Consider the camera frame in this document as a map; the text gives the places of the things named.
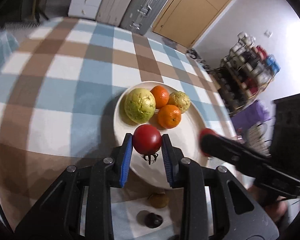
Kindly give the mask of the operator right hand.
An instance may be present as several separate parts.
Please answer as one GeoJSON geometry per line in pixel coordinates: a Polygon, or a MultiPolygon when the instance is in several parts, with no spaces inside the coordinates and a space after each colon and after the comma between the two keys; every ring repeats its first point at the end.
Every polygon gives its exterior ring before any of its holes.
{"type": "MultiPolygon", "coordinates": [[[[267,192],[263,189],[259,189],[255,185],[251,185],[247,191],[254,197],[254,199],[261,204],[261,200],[265,198],[267,192]]],[[[286,201],[272,202],[268,206],[263,207],[269,217],[274,221],[278,222],[280,218],[288,211],[288,204],[286,201]]]]}

